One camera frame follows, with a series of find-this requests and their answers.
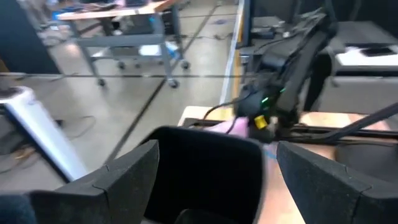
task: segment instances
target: black cable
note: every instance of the black cable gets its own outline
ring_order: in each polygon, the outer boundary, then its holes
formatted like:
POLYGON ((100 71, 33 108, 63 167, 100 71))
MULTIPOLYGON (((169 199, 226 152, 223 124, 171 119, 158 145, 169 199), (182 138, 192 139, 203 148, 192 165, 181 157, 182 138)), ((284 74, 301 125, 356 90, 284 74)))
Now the black cable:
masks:
POLYGON ((225 134, 229 134, 232 131, 232 129, 234 129, 234 126, 235 126, 237 120, 238 120, 238 117, 235 116, 234 120, 232 121, 231 127, 229 127, 229 129, 227 130, 227 132, 225 132, 225 134))
MULTIPOLYGON (((207 116, 208 116, 211 112, 213 112, 214 110, 217 110, 218 108, 223 107, 223 106, 235 105, 236 103, 240 103, 240 102, 246 100, 247 98, 249 98, 249 97, 250 97, 251 95, 253 95, 254 93, 255 93, 255 92, 251 92, 251 93, 249 93, 247 96, 245 96, 244 98, 237 98, 237 99, 235 99, 235 100, 233 100, 233 101, 230 101, 230 102, 227 102, 227 103, 222 103, 222 104, 220 104, 220 105, 217 105, 217 106, 212 107, 210 110, 208 110, 208 111, 206 112, 206 114, 205 114, 204 117, 203 117, 203 120, 206 120, 207 116)), ((231 127, 229 127, 229 129, 227 130, 227 132, 225 132, 226 134, 229 134, 229 133, 232 131, 232 129, 233 129, 234 126, 235 126, 235 123, 236 123, 236 120, 237 120, 237 119, 238 119, 238 117, 235 116, 235 118, 234 118, 234 120, 233 120, 233 122, 232 122, 232 124, 231 124, 231 127)))
POLYGON ((356 18, 358 17, 359 10, 362 7, 362 0, 356 0, 353 6, 353 10, 349 14, 349 20, 350 21, 355 21, 356 18))
POLYGON ((79 119, 79 121, 83 121, 84 119, 88 119, 88 118, 91 118, 91 120, 92 120, 92 122, 91 122, 91 124, 90 125, 88 125, 85 129, 83 129, 82 131, 80 131, 78 134, 76 134, 76 135, 72 135, 72 136, 68 136, 67 135, 67 137, 68 137, 68 139, 69 140, 74 140, 74 139, 76 139, 76 138, 80 138, 80 137, 82 137, 83 135, 85 135, 89 130, 91 130, 92 128, 94 128, 94 126, 95 126, 95 124, 96 124, 96 118, 95 118, 95 116, 93 116, 93 115, 88 115, 88 116, 82 116, 82 117, 80 117, 80 118, 78 118, 79 119))
POLYGON ((295 34, 292 34, 292 35, 290 35, 290 36, 288 36, 288 37, 282 38, 282 39, 272 40, 272 41, 270 41, 270 42, 268 42, 268 43, 265 43, 265 44, 261 45, 259 48, 257 48, 256 50, 254 50, 253 55, 252 55, 253 58, 251 59, 251 61, 254 60, 254 55, 255 55, 260 49, 262 49, 262 48, 264 48, 264 47, 266 47, 266 46, 271 45, 271 46, 269 46, 268 48, 266 48, 265 51, 262 53, 261 58, 260 58, 260 60, 257 62, 255 69, 252 70, 252 71, 253 71, 254 73, 257 73, 257 72, 259 71, 260 66, 261 66, 261 61, 262 61, 262 59, 263 59, 264 56, 266 55, 267 51, 271 49, 272 46, 274 46, 275 44, 281 43, 281 42, 283 42, 283 41, 285 41, 285 40, 292 39, 292 38, 296 37, 298 34, 299 34, 299 32, 297 32, 297 33, 295 33, 295 34))

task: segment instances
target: caster wheel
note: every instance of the caster wheel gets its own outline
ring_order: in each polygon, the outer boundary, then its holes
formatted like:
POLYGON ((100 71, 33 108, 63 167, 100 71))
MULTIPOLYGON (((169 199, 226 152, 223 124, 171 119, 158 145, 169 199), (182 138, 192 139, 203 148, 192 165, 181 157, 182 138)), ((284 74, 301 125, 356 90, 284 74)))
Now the caster wheel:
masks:
POLYGON ((105 86, 105 85, 106 85, 105 80, 103 80, 102 78, 99 79, 99 80, 98 80, 98 85, 100 85, 100 86, 105 86))
POLYGON ((126 64, 124 62, 118 62, 118 68, 124 70, 126 68, 126 64))
POLYGON ((180 86, 180 83, 177 80, 174 80, 174 79, 173 80, 169 80, 168 83, 169 83, 169 86, 171 88, 178 88, 180 86))
POLYGON ((186 60, 182 60, 181 61, 181 67, 183 69, 188 69, 189 67, 191 67, 191 64, 189 62, 187 62, 186 60))

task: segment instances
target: workbench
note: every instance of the workbench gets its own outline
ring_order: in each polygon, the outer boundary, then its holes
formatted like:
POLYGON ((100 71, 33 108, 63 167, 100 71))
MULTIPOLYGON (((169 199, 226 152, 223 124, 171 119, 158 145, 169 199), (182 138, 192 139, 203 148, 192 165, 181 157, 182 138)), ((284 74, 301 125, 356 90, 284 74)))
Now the workbench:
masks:
POLYGON ((182 60, 182 67, 188 68, 189 63, 184 60, 182 39, 180 36, 180 23, 178 18, 178 0, 164 0, 158 2, 150 2, 146 6, 142 7, 117 7, 109 11, 100 12, 66 12, 58 15, 58 19, 67 23, 72 30, 72 37, 75 38, 77 46, 80 48, 84 59, 87 61, 92 74, 97 78, 98 84, 105 86, 105 81, 100 77, 94 62, 99 59, 115 59, 118 61, 118 67, 124 68, 124 64, 120 61, 121 58, 133 58, 133 59, 152 59, 161 58, 164 64, 166 78, 168 84, 176 88, 178 82, 172 76, 172 67, 170 65, 170 55, 165 44, 165 32, 164 24, 162 22, 160 13, 167 9, 172 8, 173 23, 175 31, 175 40, 178 45, 179 58, 182 60), (135 34, 135 35, 113 35, 111 30, 111 19, 113 17, 124 17, 124 16, 136 16, 136 15, 150 15, 150 21, 153 28, 151 34, 135 34), (77 28, 75 21, 82 19, 97 19, 103 28, 105 36, 102 37, 82 37, 77 28), (113 49, 116 47, 137 47, 142 45, 159 45, 161 55, 154 56, 141 56, 141 55, 115 55, 113 49), (109 47, 111 55, 90 55, 87 51, 87 47, 109 47))
MULTIPOLYGON (((188 106, 185 108, 178 125, 182 125, 185 118, 202 119, 210 107, 188 106)), ((218 109, 208 115, 208 119, 229 120, 232 118, 231 108, 218 109)), ((305 113, 300 122, 309 126, 323 126, 331 128, 341 128, 352 122, 363 118, 363 114, 345 114, 345 113, 305 113)), ((378 122, 366 129, 389 130, 385 122, 378 122)), ((266 183, 265 197, 262 205, 262 212, 258 224, 290 224, 305 223, 301 214, 284 182, 280 172, 279 165, 275 159, 276 145, 273 143, 265 148, 266 155, 266 183)), ((299 144, 300 146, 334 160, 334 147, 313 144, 299 144)))

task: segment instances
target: concrete floor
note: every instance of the concrete floor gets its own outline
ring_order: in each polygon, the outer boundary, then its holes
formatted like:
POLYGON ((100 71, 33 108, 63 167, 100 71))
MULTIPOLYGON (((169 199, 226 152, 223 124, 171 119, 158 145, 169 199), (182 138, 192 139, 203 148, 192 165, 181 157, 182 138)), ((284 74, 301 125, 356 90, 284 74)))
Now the concrete floor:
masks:
MULTIPOLYGON (((211 37, 215 34, 225 36, 233 31, 236 6, 232 5, 232 0, 225 2, 227 5, 217 8, 200 31, 198 36, 202 38, 193 40, 187 49, 185 56, 192 64, 191 69, 184 71, 177 66, 174 70, 175 75, 224 74, 229 41, 215 40, 211 37), (219 19, 224 19, 226 23, 215 25, 215 21, 219 19)), ((215 4, 215 0, 193 0, 180 14, 182 33, 193 35, 215 4)), ((64 73, 90 74, 74 44, 65 43, 54 47, 51 54, 64 73)), ((102 75, 164 74, 163 67, 153 62, 143 63, 140 69, 134 68, 132 61, 126 63, 125 71, 117 69, 116 62, 112 60, 102 60, 96 65, 102 75)), ((103 90, 97 86, 94 78, 64 78, 53 82, 52 79, 27 78, 21 81, 21 84, 35 90, 38 99, 55 119, 65 120, 64 132, 71 139, 88 170, 95 170, 102 165, 162 81, 161 78, 110 77, 106 78, 108 89, 103 90), (87 128, 90 129, 78 137, 87 128)), ((178 89, 171 89, 168 85, 160 89, 118 156, 134 149, 136 144, 156 127, 176 125, 186 106, 218 104, 222 78, 199 77, 178 80, 178 89)), ((321 109, 371 113, 396 101, 396 80, 364 79, 361 83, 358 83, 358 80, 340 78, 339 89, 329 85, 325 90, 325 100, 321 109), (364 94, 369 94, 366 95, 368 101, 359 103, 362 102, 364 94)), ((0 171, 12 165, 12 161, 4 156, 0 157, 0 161, 0 171)), ((10 172, 0 174, 0 190, 51 190, 61 185, 62 182, 38 157, 31 158, 26 164, 10 172), (39 161, 29 166, 35 159, 39 161)))

